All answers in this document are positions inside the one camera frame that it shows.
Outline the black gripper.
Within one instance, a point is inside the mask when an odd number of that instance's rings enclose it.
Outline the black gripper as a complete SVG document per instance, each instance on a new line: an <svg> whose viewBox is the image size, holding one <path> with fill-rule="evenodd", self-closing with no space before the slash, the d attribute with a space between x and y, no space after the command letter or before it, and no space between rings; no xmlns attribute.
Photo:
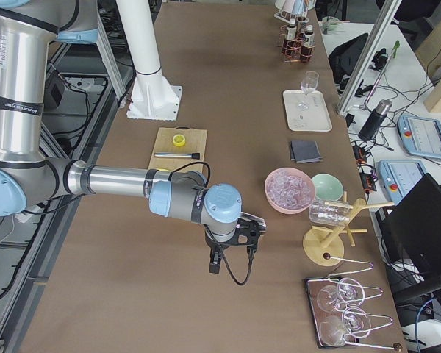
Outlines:
<svg viewBox="0 0 441 353"><path fill-rule="evenodd" d="M209 253L209 272L211 274L218 274L221 269L221 261L222 261L222 254L223 251L230 246L239 246L239 236L240 231L236 229L233 231L232 236L230 239L222 241L220 237L215 235L210 228L205 225L205 241L210 247L210 253Z"/></svg>

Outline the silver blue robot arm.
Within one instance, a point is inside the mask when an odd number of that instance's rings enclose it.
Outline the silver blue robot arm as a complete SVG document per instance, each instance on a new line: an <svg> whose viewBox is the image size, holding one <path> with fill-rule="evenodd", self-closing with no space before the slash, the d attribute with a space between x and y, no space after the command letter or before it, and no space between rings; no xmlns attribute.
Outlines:
<svg viewBox="0 0 441 353"><path fill-rule="evenodd" d="M0 216L66 195L145 197L153 213L204 227L209 269L218 272L240 233L236 188L209 186L197 171L110 168L40 152L50 42L97 39L95 1L0 1Z"/></svg>

